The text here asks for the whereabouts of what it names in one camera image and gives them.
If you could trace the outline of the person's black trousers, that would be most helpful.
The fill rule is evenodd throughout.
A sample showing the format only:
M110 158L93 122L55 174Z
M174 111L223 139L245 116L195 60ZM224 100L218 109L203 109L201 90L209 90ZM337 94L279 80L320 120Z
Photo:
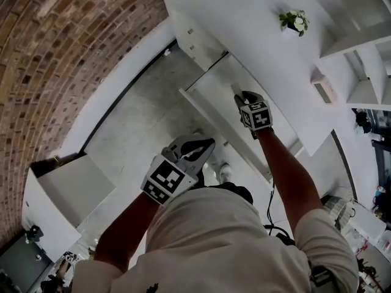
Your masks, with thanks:
M215 189L227 190L227 191L233 192L234 194L240 196L241 198L243 198L244 200L246 200L250 204L254 203L253 196L247 188L245 188L243 186L237 186L236 184L233 184L231 182L226 182L226 183L218 184L215 186L195 185L191 188L191 190L202 189L202 188L215 188Z

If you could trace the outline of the white desk drawer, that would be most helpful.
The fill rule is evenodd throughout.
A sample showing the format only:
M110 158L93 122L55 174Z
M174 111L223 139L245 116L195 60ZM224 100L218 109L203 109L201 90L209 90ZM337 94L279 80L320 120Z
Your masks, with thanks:
M239 110L230 86L235 82L239 83L241 89L257 92L267 100L272 112L272 128L275 134L290 153L298 157L304 146L293 128L260 84L232 55L227 54L217 61L181 94L216 128L262 180L272 183L272 173L259 143L240 122Z

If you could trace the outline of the pink digital clock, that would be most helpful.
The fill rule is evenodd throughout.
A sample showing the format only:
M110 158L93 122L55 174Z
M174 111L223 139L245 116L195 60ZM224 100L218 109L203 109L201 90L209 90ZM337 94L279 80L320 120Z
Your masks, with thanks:
M337 100L337 95L331 83L329 82L326 75L318 68L314 68L311 76L311 84L318 92L319 96L322 98L325 104L331 105L334 104Z

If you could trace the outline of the white shelf hutch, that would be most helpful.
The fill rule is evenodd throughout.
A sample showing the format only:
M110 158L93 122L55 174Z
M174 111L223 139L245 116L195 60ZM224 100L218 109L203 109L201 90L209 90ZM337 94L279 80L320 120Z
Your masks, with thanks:
M391 75L381 48L391 42L391 0L324 0L333 20L332 39L320 58L328 64L346 59L355 81L346 86L346 102L382 107L391 90Z

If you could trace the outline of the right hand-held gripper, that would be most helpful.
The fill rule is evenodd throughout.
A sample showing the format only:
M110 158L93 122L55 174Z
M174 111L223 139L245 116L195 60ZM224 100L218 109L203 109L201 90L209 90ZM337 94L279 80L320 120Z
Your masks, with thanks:
M272 115L269 105L264 97L256 92L242 91L243 98L252 104L246 104L239 95L234 96L235 103L239 108L241 121L247 127L253 139L257 139L256 131L262 129L272 130Z

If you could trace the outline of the grey table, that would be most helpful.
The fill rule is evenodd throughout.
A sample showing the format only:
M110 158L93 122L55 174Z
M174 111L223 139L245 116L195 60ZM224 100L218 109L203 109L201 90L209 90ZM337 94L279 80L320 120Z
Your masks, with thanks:
M52 260L36 243L26 242L24 233L0 251L0 269L22 293L37 289L39 280L48 274L52 266Z

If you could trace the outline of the black device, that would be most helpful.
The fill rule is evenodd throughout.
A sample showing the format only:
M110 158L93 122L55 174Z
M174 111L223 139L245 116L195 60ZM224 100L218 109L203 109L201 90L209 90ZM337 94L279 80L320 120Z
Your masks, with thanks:
M39 242L43 236L43 232L37 225L32 225L29 230L26 231L26 240L28 243Z

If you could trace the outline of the person's left forearm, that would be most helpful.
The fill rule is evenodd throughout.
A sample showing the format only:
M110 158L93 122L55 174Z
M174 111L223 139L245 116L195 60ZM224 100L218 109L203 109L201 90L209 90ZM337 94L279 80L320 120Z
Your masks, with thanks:
M126 272L158 209L159 204L142 192L101 235L94 260Z

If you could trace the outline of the white desk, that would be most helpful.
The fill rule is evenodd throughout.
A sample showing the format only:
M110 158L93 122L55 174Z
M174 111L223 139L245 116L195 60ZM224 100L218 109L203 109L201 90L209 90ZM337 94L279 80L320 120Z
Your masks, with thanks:
M304 148L314 154L332 130L330 112L311 84L321 69L324 27L315 0L164 0L214 36L258 81ZM282 32L280 13L303 10L302 37Z

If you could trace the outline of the small potted plant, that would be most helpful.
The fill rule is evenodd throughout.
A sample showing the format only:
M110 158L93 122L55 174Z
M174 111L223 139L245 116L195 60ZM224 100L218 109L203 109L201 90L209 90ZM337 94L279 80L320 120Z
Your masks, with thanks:
M279 21L282 32L286 32L288 35L302 37L309 27L309 20L303 10L290 10L287 13L280 13Z

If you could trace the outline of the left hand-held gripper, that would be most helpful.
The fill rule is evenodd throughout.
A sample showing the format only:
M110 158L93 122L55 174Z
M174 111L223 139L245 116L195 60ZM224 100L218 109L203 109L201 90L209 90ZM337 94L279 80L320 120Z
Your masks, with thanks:
M141 190L159 205L168 205L200 182L199 173L215 144L213 138L203 134L177 137L153 158Z

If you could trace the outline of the white open cabinet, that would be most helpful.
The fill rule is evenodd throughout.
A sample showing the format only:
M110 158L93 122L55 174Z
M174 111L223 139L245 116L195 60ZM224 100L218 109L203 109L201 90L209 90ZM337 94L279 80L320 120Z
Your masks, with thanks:
M43 175L30 168L24 188L21 222L38 227L37 245L56 262L80 240L92 214L115 189L84 155Z

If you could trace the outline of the person's white shirt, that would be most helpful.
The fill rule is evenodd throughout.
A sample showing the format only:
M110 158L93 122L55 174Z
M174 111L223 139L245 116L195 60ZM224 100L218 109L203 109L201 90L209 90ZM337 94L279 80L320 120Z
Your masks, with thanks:
M156 213L135 266L80 261L71 292L356 293L356 257L326 211L306 213L294 239L270 236L233 192L190 190Z

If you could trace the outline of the black window frame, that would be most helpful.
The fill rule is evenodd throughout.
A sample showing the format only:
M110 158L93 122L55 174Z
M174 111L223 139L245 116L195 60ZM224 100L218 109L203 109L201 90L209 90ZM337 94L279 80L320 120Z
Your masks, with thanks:
M378 168L378 187L371 210L383 216L391 216L391 111L376 109L357 109L367 113L371 123L371 145L375 151ZM356 124L358 131L363 129Z

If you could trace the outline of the person's right forearm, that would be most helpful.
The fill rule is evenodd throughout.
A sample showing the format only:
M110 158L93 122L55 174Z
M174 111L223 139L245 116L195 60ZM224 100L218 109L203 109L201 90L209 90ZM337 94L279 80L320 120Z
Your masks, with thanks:
M270 129L255 132L293 233L308 212L323 207L313 179Z

